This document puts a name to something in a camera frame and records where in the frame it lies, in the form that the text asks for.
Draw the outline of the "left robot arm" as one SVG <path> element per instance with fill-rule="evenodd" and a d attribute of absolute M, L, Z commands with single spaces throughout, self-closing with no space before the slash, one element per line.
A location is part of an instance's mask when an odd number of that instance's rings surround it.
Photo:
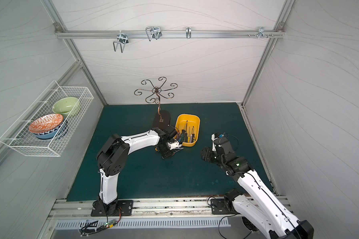
<path fill-rule="evenodd" d="M 169 130 L 154 127 L 140 134 L 131 136 L 114 134 L 108 138 L 96 157 L 100 173 L 98 201 L 108 214 L 117 209 L 118 178 L 128 156 L 135 151 L 154 146 L 163 159 L 169 158 L 182 146 L 182 143 L 175 139 L 176 135 L 176 129 L 169 126 Z"/>

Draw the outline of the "yellow plastic storage box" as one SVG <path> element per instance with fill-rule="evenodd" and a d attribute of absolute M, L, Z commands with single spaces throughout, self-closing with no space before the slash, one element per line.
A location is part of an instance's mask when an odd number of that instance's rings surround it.
<path fill-rule="evenodd" d="M 176 129 L 179 133 L 179 136 L 177 136 L 178 141 L 180 140 L 181 131 L 184 128 L 184 125 L 186 122 L 187 122 L 187 129 L 186 129 L 187 139 L 185 140 L 185 142 L 180 143 L 180 144 L 182 147 L 193 147 L 198 140 L 199 128 L 200 128 L 200 118 L 196 115 L 190 115 L 190 114 L 181 114 L 178 116 L 177 121 L 176 121 Z M 190 130 L 191 130 L 193 126 L 194 126 L 194 132 L 195 132 L 195 139 L 194 139 L 193 143 L 188 143 L 188 128 L 190 127 Z"/>

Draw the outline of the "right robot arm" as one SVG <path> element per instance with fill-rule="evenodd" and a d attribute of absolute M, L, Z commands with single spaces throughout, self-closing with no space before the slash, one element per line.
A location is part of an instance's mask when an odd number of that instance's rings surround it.
<path fill-rule="evenodd" d="M 236 190 L 224 197 L 227 211 L 245 217 L 268 239 L 311 239 L 313 226 L 299 220 L 268 189 L 257 171 L 242 156 L 237 156 L 227 137 L 211 136 L 212 146 L 201 151 L 201 158 L 220 167 L 251 197 Z"/>

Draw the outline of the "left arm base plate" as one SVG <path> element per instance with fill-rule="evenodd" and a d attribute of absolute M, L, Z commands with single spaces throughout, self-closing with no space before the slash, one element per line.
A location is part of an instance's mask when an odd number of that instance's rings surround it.
<path fill-rule="evenodd" d="M 98 199 L 92 204 L 92 217 L 110 217 L 110 216 L 131 216 L 133 210 L 133 200 L 115 200 L 112 203 L 105 204 Z"/>

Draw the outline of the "black yellow phillips screwdriver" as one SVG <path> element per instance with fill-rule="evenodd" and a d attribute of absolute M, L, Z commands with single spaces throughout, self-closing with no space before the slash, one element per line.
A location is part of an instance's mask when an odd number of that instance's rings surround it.
<path fill-rule="evenodd" d="M 191 134 L 192 134 L 192 143 L 194 142 L 195 139 L 195 132 L 194 132 L 194 126 L 191 129 Z"/>

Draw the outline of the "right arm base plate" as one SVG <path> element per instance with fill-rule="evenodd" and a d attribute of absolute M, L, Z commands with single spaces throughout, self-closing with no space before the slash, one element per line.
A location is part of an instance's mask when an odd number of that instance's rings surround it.
<path fill-rule="evenodd" d="M 210 197 L 207 203 L 213 215 L 233 215 L 237 213 L 227 199 Z"/>

